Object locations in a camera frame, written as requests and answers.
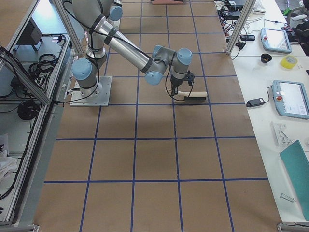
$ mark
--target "keyboard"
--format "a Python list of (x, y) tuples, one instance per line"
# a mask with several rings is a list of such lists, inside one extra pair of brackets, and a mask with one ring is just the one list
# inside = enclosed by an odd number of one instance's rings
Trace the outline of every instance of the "keyboard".
[(264, 15), (266, 12), (260, 0), (256, 0), (253, 6), (253, 14)]

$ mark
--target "teal folder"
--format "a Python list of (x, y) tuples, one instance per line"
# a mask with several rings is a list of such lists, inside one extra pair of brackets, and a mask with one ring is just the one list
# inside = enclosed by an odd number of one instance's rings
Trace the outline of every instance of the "teal folder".
[(280, 156), (297, 194), (304, 218), (309, 221), (309, 162), (299, 140), (282, 151)]

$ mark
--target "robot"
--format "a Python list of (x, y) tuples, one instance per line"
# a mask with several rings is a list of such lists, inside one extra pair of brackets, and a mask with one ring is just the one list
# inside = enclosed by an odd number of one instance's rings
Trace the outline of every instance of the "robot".
[(72, 9), (74, 18), (84, 28), (88, 41), (86, 55), (76, 60), (72, 66), (83, 96), (92, 95), (94, 92), (99, 94), (99, 89), (102, 88), (98, 85), (96, 73), (106, 61), (104, 44), (144, 73), (150, 85), (158, 85), (166, 69), (171, 66), (171, 97), (178, 94), (178, 87), (184, 81), (188, 81), (190, 86), (193, 85), (194, 75), (188, 71), (192, 52), (187, 48), (175, 51), (157, 45), (152, 57), (148, 56), (108, 22), (117, 21), (122, 16), (121, 7), (115, 5), (113, 0), (72, 0)]

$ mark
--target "metal mounting plate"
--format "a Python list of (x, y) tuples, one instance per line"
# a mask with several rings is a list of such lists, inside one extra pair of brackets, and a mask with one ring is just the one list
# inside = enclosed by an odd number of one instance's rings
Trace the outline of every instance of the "metal mounting plate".
[[(71, 107), (89, 107), (89, 106), (108, 106), (110, 100), (110, 92), (112, 86), (112, 76), (100, 76), (99, 85), (101, 85), (101, 90), (98, 94), (90, 96), (82, 100), (85, 96), (80, 93), (80, 91), (75, 91), (72, 94), (72, 99), (70, 102)], [(79, 88), (79, 84), (76, 82), (74, 88)]]

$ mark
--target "yellow tape roll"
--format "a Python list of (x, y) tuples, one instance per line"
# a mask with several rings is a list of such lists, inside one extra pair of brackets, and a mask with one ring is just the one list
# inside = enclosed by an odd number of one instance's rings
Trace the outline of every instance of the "yellow tape roll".
[(285, 56), (280, 64), (287, 69), (291, 69), (297, 64), (297, 59), (293, 56)]

